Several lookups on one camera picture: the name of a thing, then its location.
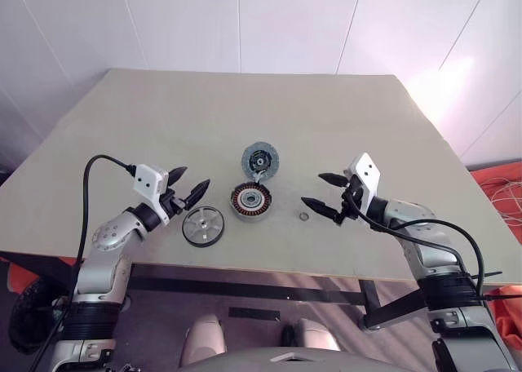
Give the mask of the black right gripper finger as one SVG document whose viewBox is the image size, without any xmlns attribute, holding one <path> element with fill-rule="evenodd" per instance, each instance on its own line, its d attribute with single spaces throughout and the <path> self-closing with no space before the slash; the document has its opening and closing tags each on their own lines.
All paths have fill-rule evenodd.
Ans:
<svg viewBox="0 0 522 372">
<path fill-rule="evenodd" d="M 322 215 L 331 220 L 336 220 L 338 217 L 338 212 L 334 208 L 327 206 L 322 201 L 315 198 L 302 198 L 301 201 L 318 215 Z"/>
<path fill-rule="evenodd" d="M 323 179 L 328 184 L 337 187 L 346 187 L 347 186 L 347 177 L 344 175 L 338 175 L 335 173 L 321 173 L 318 175 L 321 179 Z"/>
</svg>

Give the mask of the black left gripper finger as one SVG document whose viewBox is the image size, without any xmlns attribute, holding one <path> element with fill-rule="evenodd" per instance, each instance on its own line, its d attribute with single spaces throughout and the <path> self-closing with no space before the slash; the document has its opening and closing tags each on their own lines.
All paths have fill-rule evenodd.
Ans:
<svg viewBox="0 0 522 372">
<path fill-rule="evenodd" d="M 192 209 L 204 197 L 209 185 L 210 179 L 203 180 L 197 184 L 184 199 L 184 208 Z"/>
<path fill-rule="evenodd" d="M 168 173 L 168 180 L 167 180 L 167 186 L 170 187 L 174 183 L 176 183 L 184 174 L 184 172 L 188 168 L 186 166 L 180 166 L 177 168 L 174 168 Z"/>
</svg>

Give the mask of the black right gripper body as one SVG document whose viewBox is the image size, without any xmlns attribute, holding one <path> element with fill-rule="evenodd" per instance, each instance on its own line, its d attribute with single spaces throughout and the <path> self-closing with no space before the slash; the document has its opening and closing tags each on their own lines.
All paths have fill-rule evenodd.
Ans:
<svg viewBox="0 0 522 372">
<path fill-rule="evenodd" d="M 363 192 L 360 179 L 353 175 L 341 196 L 341 210 L 334 217 L 337 225 L 341 225 L 345 219 L 357 220 L 359 218 Z"/>
</svg>

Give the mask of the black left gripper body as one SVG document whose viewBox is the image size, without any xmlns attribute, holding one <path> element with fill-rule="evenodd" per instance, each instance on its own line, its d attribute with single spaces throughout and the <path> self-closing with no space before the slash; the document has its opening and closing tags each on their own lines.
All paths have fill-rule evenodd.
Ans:
<svg viewBox="0 0 522 372">
<path fill-rule="evenodd" d="M 175 196 L 175 191 L 167 188 L 161 195 L 161 207 L 169 218 L 180 215 L 184 210 L 188 209 L 187 202 Z"/>
</svg>

